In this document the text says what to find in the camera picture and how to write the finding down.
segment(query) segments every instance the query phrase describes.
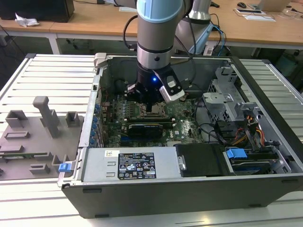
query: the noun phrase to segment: computer mouse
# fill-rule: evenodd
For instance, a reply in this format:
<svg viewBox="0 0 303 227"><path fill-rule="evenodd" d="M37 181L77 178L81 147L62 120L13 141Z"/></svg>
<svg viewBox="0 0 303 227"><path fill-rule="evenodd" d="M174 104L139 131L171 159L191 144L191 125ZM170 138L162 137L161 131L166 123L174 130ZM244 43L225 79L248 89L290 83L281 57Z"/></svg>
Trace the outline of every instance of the computer mouse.
<svg viewBox="0 0 303 227"><path fill-rule="evenodd" d="M243 9L245 9L245 8L246 8L246 5L245 5L245 3L244 3L244 2L239 2L239 3L237 4L237 6L239 6L239 7L243 8Z"/></svg>

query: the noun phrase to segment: power cable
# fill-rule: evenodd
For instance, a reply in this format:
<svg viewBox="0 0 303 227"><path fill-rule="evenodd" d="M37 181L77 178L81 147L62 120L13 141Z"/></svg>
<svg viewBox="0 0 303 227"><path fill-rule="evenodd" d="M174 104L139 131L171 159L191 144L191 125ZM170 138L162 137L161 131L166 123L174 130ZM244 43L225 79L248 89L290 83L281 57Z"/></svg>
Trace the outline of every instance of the power cable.
<svg viewBox="0 0 303 227"><path fill-rule="evenodd" d="M135 16L132 16L128 21L127 23L125 24L124 26L124 29L123 29L123 42L124 42L124 45L129 48L129 45L127 44L126 42L126 37L125 37L125 34L126 34L126 31L127 31L127 28L129 26L129 24L138 17L138 15L135 15Z"/></svg>

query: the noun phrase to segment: barcode sticker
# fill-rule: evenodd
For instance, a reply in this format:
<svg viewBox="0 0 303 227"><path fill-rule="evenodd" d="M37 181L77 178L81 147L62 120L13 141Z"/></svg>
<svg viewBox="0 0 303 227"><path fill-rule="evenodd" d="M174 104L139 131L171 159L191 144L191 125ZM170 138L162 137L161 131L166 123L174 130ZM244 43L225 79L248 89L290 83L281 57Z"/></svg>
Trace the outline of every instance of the barcode sticker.
<svg viewBox="0 0 303 227"><path fill-rule="evenodd" d="M104 157L118 157L119 153L119 150L106 150Z"/></svg>

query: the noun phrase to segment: laptop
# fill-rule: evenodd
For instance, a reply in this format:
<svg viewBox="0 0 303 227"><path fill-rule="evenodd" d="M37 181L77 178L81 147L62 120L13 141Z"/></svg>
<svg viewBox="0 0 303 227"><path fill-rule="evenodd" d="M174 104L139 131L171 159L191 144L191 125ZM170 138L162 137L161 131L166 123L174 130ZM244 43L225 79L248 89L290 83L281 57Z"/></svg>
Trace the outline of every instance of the laptop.
<svg viewBox="0 0 303 227"><path fill-rule="evenodd" d="M252 9L282 12L291 0L261 0L259 4L249 4Z"/></svg>

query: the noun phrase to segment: motherboard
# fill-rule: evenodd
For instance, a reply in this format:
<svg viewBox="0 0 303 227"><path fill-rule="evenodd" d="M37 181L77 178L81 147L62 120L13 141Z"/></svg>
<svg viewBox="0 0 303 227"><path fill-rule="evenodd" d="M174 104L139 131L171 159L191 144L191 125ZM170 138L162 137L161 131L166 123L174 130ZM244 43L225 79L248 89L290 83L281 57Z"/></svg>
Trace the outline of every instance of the motherboard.
<svg viewBox="0 0 303 227"><path fill-rule="evenodd" d="M102 104L105 147L171 147L203 142L195 118L195 99L146 106L114 96Z"/></svg>

